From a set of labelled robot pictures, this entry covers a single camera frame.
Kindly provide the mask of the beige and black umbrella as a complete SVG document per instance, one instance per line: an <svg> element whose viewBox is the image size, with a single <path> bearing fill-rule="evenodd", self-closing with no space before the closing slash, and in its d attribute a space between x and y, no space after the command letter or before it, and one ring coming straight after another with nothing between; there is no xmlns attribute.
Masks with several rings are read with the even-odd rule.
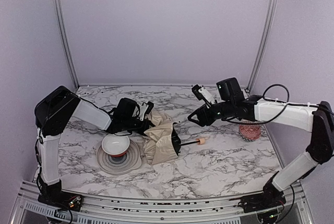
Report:
<svg viewBox="0 0 334 224"><path fill-rule="evenodd" d="M174 160L179 157L180 149L183 146L203 145L209 139L201 137L191 142L182 143L174 128L176 122L168 114L156 109L152 109L146 119L153 124L153 127L144 131L146 140L143 151L147 163L150 165Z"/></svg>

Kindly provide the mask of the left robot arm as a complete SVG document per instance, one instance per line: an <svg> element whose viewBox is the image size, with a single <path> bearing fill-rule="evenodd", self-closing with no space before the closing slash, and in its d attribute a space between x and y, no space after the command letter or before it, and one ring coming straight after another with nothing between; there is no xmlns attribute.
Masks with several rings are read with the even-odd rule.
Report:
<svg viewBox="0 0 334 224"><path fill-rule="evenodd" d="M89 123L108 134L127 131L143 135L154 124L146 119L153 109L150 101L142 104L130 98L122 98L111 111L99 108L64 86L59 86L40 101L34 110L38 135L35 155L39 172L38 201L61 210L80 211L83 196L62 190L58 173L58 145L61 134L71 118Z"/></svg>

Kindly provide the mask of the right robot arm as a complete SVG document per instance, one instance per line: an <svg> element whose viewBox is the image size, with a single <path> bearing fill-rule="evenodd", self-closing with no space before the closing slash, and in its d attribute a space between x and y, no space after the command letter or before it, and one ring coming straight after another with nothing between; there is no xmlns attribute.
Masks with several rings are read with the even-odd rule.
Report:
<svg viewBox="0 0 334 224"><path fill-rule="evenodd" d="M283 206L284 191L293 183L307 177L317 166L333 157L333 111L327 101L320 103L291 102L261 95L245 96L235 77L217 82L221 101L203 86L194 85L192 93L204 105L188 116L188 120L201 126L210 126L216 120L239 126L261 126L288 130L287 139L304 132L309 143L302 153L276 172L263 186L261 193L240 198L238 205L245 213Z"/></svg>

